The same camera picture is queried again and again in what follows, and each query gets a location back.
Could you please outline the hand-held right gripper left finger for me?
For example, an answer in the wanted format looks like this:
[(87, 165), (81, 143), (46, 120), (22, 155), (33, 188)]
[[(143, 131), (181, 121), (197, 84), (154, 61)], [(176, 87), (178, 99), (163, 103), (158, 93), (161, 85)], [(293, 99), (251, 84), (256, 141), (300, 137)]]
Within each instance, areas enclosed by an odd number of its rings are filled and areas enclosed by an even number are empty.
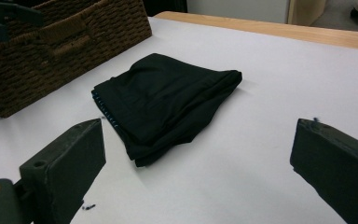
[(102, 122), (78, 123), (20, 166), (34, 194), (34, 224), (69, 224), (106, 163)]

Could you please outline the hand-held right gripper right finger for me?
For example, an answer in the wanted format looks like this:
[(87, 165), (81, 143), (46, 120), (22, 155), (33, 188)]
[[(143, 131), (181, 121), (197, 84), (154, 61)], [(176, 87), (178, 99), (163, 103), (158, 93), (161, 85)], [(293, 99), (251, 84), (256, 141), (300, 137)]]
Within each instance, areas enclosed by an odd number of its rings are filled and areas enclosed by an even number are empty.
[(358, 140), (299, 119), (290, 164), (347, 224), (358, 224)]

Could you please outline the brown wicker basket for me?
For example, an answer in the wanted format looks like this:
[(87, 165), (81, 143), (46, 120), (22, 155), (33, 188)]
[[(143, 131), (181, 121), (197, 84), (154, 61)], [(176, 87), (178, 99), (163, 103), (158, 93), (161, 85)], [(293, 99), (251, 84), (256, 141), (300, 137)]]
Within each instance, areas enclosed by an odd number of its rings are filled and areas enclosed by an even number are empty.
[(9, 20), (0, 43), (7, 118), (152, 35), (143, 0), (48, 0), (44, 25)]

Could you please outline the black pants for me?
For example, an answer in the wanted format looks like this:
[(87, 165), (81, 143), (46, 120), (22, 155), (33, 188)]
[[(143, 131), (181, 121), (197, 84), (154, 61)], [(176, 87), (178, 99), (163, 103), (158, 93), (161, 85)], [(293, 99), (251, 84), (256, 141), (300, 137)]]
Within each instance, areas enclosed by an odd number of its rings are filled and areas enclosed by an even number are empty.
[(91, 95), (130, 160), (144, 167), (191, 142), (241, 81), (237, 70), (214, 71), (153, 53)]

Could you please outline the white table mat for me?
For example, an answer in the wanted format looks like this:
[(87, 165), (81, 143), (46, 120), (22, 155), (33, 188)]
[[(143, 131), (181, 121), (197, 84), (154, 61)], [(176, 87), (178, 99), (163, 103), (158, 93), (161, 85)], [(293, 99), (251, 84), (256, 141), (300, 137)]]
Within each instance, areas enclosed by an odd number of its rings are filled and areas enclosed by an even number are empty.
[(73, 224), (344, 224), (292, 168), (299, 119), (358, 139), (358, 49), (152, 19), (152, 35), (9, 118), (0, 178), (73, 125), (100, 116), (92, 89), (151, 53), (239, 70), (242, 81), (190, 143), (139, 168), (110, 124), (106, 163)]

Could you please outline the beige wooden panel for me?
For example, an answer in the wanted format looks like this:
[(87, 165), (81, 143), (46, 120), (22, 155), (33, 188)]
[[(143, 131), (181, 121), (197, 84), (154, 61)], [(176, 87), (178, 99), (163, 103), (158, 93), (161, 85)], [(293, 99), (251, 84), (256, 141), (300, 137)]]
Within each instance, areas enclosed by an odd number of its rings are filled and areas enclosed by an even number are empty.
[(326, 0), (289, 0), (287, 23), (310, 26), (324, 13)]

